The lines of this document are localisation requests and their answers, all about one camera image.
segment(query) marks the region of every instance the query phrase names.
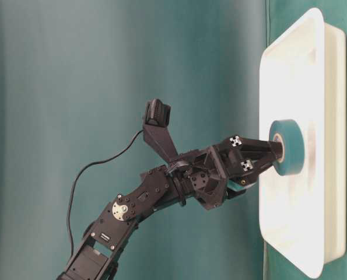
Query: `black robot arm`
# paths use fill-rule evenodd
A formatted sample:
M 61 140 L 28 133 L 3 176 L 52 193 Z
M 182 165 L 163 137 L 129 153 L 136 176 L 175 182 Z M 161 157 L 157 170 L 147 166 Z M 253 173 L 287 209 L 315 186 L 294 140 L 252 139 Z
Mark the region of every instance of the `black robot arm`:
M 118 260 L 138 225 L 154 212 L 194 197 L 206 209 L 244 194 L 258 175 L 282 157 L 278 142 L 232 135 L 203 150 L 178 154 L 168 132 L 170 106 L 147 103 L 143 138 L 167 162 L 141 174 L 142 183 L 128 195 L 118 194 L 90 224 L 57 280 L 113 279 Z M 228 187 L 229 180 L 238 188 Z M 94 247 L 100 243 L 110 254 Z

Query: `white tray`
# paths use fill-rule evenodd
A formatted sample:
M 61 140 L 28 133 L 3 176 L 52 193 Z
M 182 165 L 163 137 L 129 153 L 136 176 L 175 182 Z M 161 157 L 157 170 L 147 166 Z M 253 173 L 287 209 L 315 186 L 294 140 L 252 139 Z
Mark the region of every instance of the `white tray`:
M 303 134 L 301 173 L 260 175 L 263 238 L 310 278 L 346 250 L 345 34 L 308 10 L 263 53 L 260 139 L 274 120 Z

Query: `black wire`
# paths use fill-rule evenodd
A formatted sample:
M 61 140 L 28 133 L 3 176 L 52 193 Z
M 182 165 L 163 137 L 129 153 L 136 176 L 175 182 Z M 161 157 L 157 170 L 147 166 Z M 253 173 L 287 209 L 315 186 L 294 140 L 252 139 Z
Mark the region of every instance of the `black wire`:
M 78 175 L 76 176 L 76 179 L 75 181 L 73 181 L 73 184 L 72 184 L 72 188 L 71 188 L 71 195 L 69 196 L 69 203 L 68 203 L 68 210 L 67 210 L 67 232 L 68 232 L 68 237 L 69 237 L 69 242 L 71 243 L 71 256 L 70 258 L 72 257 L 73 255 L 73 237 L 72 237 L 72 231 L 71 231 L 71 223 L 70 223 L 70 216 L 71 216 L 71 209 L 72 209 L 72 203 L 73 203 L 73 194 L 75 193 L 75 187 L 76 187 L 76 183 L 78 182 L 78 179 L 79 177 L 81 176 L 81 174 L 86 170 L 88 169 L 90 166 L 93 166 L 93 165 L 101 165 L 103 163 L 106 163 L 106 162 L 109 162 L 115 158 L 117 158 L 119 155 L 123 154 L 126 150 L 128 150 L 134 140 L 136 140 L 137 136 L 142 132 L 143 130 L 140 130 L 138 131 L 131 139 L 130 143 L 128 144 L 128 146 L 122 150 L 120 153 L 118 153 L 117 155 L 113 156 L 113 157 L 110 157 L 109 159 L 105 159 L 105 160 L 100 160 L 98 162 L 91 162 L 89 163 L 88 165 L 86 165 L 85 167 L 83 167 L 80 172 L 78 173 Z

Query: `black cable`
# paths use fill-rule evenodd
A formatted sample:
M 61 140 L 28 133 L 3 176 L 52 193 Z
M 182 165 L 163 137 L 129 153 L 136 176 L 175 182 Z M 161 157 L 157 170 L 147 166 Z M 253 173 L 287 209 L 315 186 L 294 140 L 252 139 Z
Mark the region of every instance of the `black cable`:
M 75 181 L 73 181 L 73 184 L 72 184 L 72 188 L 71 188 L 71 195 L 69 196 L 69 203 L 68 203 L 68 210 L 67 210 L 67 232 L 68 232 L 68 237 L 69 237 L 69 242 L 71 243 L 71 256 L 70 258 L 72 257 L 73 255 L 73 237 L 72 237 L 72 231 L 71 231 L 71 223 L 70 223 L 70 216 L 71 216 L 71 209 L 72 209 L 72 203 L 73 203 L 73 194 L 75 193 L 75 187 L 76 187 L 76 183 L 78 182 L 78 179 L 79 177 L 81 176 L 81 174 L 87 169 L 89 168 L 90 166 L 93 166 L 93 165 L 101 165 L 103 163 L 106 163 L 106 162 L 109 162 L 115 158 L 117 158 L 119 155 L 123 154 L 126 150 L 128 150 L 134 140 L 136 140 L 137 136 L 142 132 L 143 130 L 140 130 L 138 131 L 131 139 L 130 143 L 128 144 L 128 146 L 122 150 L 120 153 L 118 153 L 117 155 L 113 156 L 113 157 L 110 157 L 109 159 L 105 159 L 105 160 L 100 160 L 98 162 L 91 162 L 89 163 L 88 165 L 86 165 L 85 167 L 83 167 L 80 172 L 78 173 L 78 175 L 76 176 L 76 179 Z

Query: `teal tape roll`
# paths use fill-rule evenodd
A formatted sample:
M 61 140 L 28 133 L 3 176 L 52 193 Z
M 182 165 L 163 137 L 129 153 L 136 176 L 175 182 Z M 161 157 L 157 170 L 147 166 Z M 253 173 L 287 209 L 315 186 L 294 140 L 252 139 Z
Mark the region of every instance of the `teal tape roll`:
M 300 173 L 304 165 L 304 140 L 296 121 L 274 121 L 269 140 L 283 145 L 282 158 L 273 162 L 277 173 L 281 176 Z

